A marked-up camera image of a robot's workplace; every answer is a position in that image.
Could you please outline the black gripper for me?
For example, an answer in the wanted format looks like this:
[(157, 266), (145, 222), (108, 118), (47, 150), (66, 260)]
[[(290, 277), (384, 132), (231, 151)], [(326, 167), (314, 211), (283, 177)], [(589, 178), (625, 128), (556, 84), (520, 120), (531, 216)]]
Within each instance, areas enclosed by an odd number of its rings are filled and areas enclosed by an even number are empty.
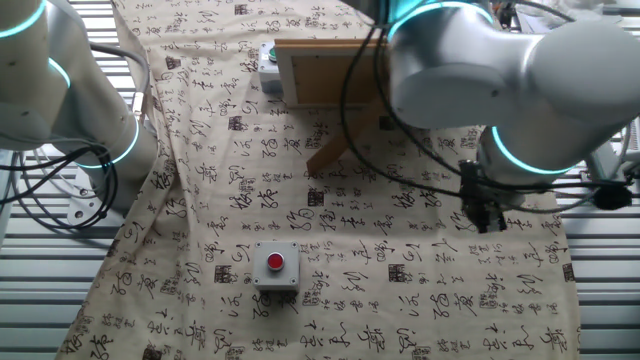
[(500, 205), (490, 198), (476, 178), (479, 165), (472, 160), (458, 163), (461, 172), (460, 195), (461, 210), (479, 232), (500, 233), (507, 229), (506, 220)]

